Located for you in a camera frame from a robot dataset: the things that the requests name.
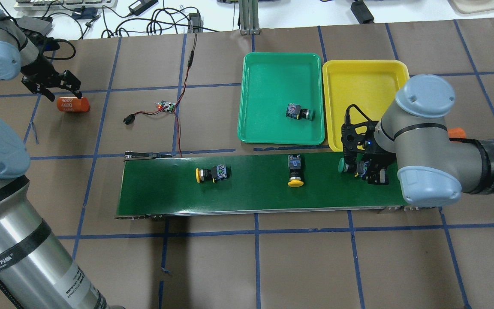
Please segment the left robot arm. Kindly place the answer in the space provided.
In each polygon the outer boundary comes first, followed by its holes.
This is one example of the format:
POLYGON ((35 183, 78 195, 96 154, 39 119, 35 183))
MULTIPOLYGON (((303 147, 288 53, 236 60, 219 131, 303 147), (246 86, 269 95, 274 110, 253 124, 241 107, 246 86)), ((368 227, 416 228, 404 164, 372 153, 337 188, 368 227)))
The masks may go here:
MULTIPOLYGON (((0 9, 0 80, 22 83, 49 100, 50 88, 81 98, 73 73, 57 72, 14 18, 0 9)), ((18 309, 111 309, 103 294, 27 199, 30 156, 0 119, 0 290, 18 309)))

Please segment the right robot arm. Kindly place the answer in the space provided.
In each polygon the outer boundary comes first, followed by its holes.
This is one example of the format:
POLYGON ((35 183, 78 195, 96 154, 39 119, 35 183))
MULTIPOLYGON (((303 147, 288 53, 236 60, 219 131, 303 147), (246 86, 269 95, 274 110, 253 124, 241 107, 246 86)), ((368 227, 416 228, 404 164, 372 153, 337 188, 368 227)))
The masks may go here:
POLYGON ((494 194, 494 141, 451 137, 445 116, 455 103, 453 87, 433 74, 407 80, 378 121, 353 124, 349 108, 341 128, 339 172, 373 185, 389 184, 396 163, 404 201, 434 208, 462 194, 494 194))

